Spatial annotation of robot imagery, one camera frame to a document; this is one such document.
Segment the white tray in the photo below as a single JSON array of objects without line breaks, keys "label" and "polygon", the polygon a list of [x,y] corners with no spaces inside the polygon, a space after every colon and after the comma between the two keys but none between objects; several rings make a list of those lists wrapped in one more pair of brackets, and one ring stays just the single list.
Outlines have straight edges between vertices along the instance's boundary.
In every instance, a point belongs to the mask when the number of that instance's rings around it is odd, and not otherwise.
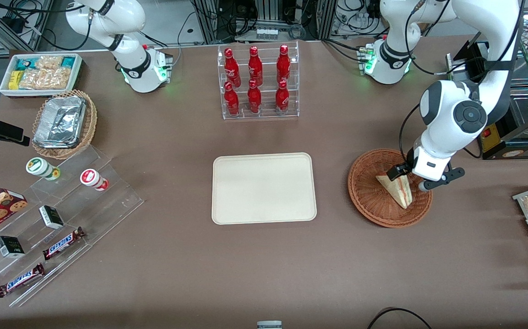
[{"label": "white tray", "polygon": [[[16,63],[18,62],[18,60],[27,59],[27,58],[38,58],[42,55],[63,56],[65,58],[75,58],[75,62],[73,63],[73,67],[71,68],[71,75],[69,75],[69,81],[67,83],[67,87],[65,89],[48,89],[48,90],[11,90],[9,89],[8,83],[10,81],[11,73],[16,68]],[[80,69],[81,62],[82,62],[81,56],[75,53],[47,53],[47,54],[14,55],[10,58],[10,62],[8,63],[6,73],[4,74],[2,83],[0,83],[0,92],[2,93],[2,95],[8,96],[8,97],[38,97],[38,96],[53,96],[56,94],[60,94],[61,92],[71,91],[73,90],[73,87],[75,87],[75,83],[79,75],[79,69]]]},{"label": "white tray", "polygon": [[316,217],[309,154],[220,156],[213,162],[211,218],[219,225]]}]

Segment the snickers bar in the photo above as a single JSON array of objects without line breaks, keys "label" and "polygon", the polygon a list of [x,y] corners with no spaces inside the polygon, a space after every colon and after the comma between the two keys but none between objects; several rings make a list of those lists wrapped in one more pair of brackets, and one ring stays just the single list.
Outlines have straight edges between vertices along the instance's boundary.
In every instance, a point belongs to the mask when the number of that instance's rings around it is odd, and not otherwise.
[{"label": "snickers bar", "polygon": [[83,229],[79,226],[75,231],[72,231],[71,234],[67,235],[67,237],[64,237],[61,241],[53,244],[53,246],[47,250],[44,250],[44,260],[50,260],[53,256],[65,250],[65,248],[75,243],[75,241],[79,240],[84,235],[85,233],[83,232]]},{"label": "snickers bar", "polygon": [[41,263],[38,263],[35,268],[17,277],[16,279],[14,279],[14,281],[10,281],[7,285],[0,286],[0,298],[11,293],[14,289],[25,285],[26,283],[28,283],[28,281],[31,281],[35,277],[44,275],[44,266]]}]

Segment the aluminum foil container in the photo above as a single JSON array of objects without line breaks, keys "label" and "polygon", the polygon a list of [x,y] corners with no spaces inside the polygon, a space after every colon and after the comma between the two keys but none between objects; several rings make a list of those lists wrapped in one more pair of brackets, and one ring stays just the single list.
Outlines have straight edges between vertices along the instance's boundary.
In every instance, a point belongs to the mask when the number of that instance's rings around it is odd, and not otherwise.
[{"label": "aluminum foil container", "polygon": [[32,142],[42,148],[75,148],[87,102],[79,96],[53,98],[44,106]]}]

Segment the clear acrylic shelf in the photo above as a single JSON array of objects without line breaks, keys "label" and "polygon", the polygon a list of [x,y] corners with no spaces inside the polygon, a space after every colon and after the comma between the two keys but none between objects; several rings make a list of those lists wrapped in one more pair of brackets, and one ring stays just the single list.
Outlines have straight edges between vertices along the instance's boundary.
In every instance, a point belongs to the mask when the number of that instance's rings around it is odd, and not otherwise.
[{"label": "clear acrylic shelf", "polygon": [[[280,54],[280,46],[288,46],[288,56],[290,57],[290,77],[287,81],[287,90],[289,91],[288,110],[284,115],[278,115],[276,112],[276,91],[278,90],[278,81],[276,80],[276,61]],[[300,114],[299,99],[299,44],[297,42],[272,42],[255,44],[258,47],[258,54],[262,59],[262,68],[264,71],[264,83],[259,87],[262,95],[262,106],[259,114],[253,114],[249,110],[247,91],[249,89],[248,81],[250,75],[247,64],[250,60],[249,47],[253,44],[227,44],[218,46],[217,68],[219,73],[219,93],[221,94],[221,108],[224,119],[282,119],[298,117]],[[227,81],[225,75],[225,56],[223,52],[226,48],[233,50],[233,57],[239,65],[239,76],[241,77],[241,86],[236,88],[239,97],[239,116],[232,117],[227,110],[224,99],[224,83]]]},{"label": "clear acrylic shelf", "polygon": [[[15,260],[3,258],[0,254],[0,285],[38,263],[43,263],[46,271],[44,277],[34,279],[1,298],[9,306],[21,306],[28,301],[144,202],[109,165],[109,158],[93,146],[65,160],[59,168],[61,177],[57,181],[39,179],[27,190],[32,193],[28,199],[32,201],[30,208],[0,229],[0,235],[17,237],[26,253]],[[96,191],[80,183],[79,175],[87,168],[96,169],[109,181],[107,190]],[[65,223],[62,229],[44,225],[38,208],[45,204],[57,208]],[[82,227],[86,236],[45,261],[42,251],[78,227]]]}]

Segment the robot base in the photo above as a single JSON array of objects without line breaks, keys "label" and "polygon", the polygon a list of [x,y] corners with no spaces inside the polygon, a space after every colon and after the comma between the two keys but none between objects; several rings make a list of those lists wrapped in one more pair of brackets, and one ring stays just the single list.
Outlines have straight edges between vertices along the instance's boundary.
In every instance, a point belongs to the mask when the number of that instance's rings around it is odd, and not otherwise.
[{"label": "robot base", "polygon": [[151,92],[164,83],[170,82],[172,75],[172,57],[154,49],[147,49],[150,54],[150,65],[139,78],[128,77],[122,69],[126,83],[137,92]]},{"label": "robot base", "polygon": [[362,75],[369,75],[381,84],[395,84],[410,71],[412,60],[408,60],[405,68],[402,67],[404,63],[400,62],[401,67],[399,69],[392,69],[379,53],[379,47],[383,43],[383,40],[377,40],[375,43],[366,44],[365,48],[357,51],[358,60],[367,61],[366,63],[359,63],[359,71]]}]

